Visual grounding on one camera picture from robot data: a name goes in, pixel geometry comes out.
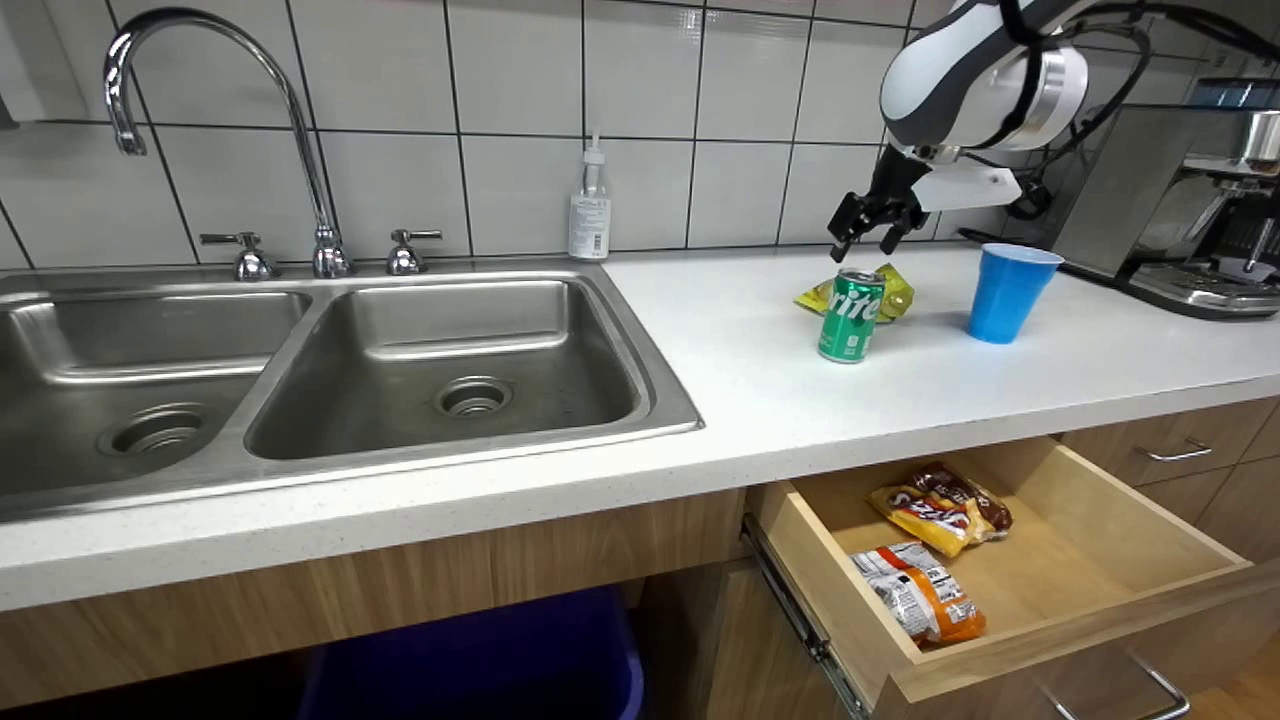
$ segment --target blue plastic cup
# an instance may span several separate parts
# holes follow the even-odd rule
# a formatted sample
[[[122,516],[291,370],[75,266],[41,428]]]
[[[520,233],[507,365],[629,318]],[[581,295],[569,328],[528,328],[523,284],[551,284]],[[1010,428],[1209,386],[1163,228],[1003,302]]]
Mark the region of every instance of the blue plastic cup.
[[[985,245],[966,336],[1010,342],[1059,263],[1064,256],[1043,246]]]

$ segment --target white countertop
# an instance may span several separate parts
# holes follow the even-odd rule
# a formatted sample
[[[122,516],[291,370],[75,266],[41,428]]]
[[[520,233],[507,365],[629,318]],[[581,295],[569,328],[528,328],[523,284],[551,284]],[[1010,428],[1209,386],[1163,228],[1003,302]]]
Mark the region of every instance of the white countertop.
[[[0,613],[1280,395],[1280,318],[1209,324],[1054,274],[999,346],[965,336],[976,246],[895,266],[910,317],[862,365],[827,365],[793,302],[832,274],[825,253],[613,259],[698,430],[0,522]]]

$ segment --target gooseneck faucet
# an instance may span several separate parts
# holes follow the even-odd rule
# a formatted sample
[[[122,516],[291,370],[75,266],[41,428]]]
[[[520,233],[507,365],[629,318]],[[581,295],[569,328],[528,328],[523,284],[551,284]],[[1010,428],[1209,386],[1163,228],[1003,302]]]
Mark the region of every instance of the gooseneck faucet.
[[[320,175],[320,161],[314,161],[314,144],[308,136],[308,120],[302,120],[302,103],[294,100],[291,79],[284,74],[284,67],[276,63],[276,54],[251,40],[245,27],[237,27],[230,18],[221,18],[210,12],[197,12],[197,9],[155,9],[155,12],[138,12],[131,16],[108,44],[108,61],[104,61],[104,109],[113,114],[115,129],[115,146],[128,157],[142,157],[142,138],[131,123],[131,109],[128,109],[128,79],[131,79],[131,52],[163,32],[163,27],[208,27],[216,36],[229,36],[230,44],[241,44],[264,70],[266,79],[279,86],[284,103],[287,103],[287,123],[291,123],[291,144],[294,157],[302,161],[302,175],[308,175],[308,192],[314,205],[314,256],[313,256],[313,272],[314,274],[348,274],[348,256],[343,256],[343,240],[336,233],[331,219],[331,205],[329,205],[329,183]]]

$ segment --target stainless steel sink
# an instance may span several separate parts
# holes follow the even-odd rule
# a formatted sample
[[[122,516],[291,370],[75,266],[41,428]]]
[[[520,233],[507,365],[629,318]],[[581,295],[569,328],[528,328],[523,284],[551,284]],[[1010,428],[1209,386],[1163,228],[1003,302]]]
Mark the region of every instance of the stainless steel sink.
[[[600,266],[0,295],[0,516],[572,451],[694,422]]]

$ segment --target sink drain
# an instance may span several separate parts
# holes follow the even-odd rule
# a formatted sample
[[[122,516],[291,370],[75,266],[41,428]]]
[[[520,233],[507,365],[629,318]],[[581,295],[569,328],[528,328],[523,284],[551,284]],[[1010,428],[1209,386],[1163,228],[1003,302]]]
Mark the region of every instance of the sink drain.
[[[440,386],[436,406],[442,416],[490,416],[507,406],[513,390],[494,374],[454,374]]]
[[[104,434],[115,456],[150,456],[193,442],[205,428],[201,405],[155,405],[131,416],[122,428]]]

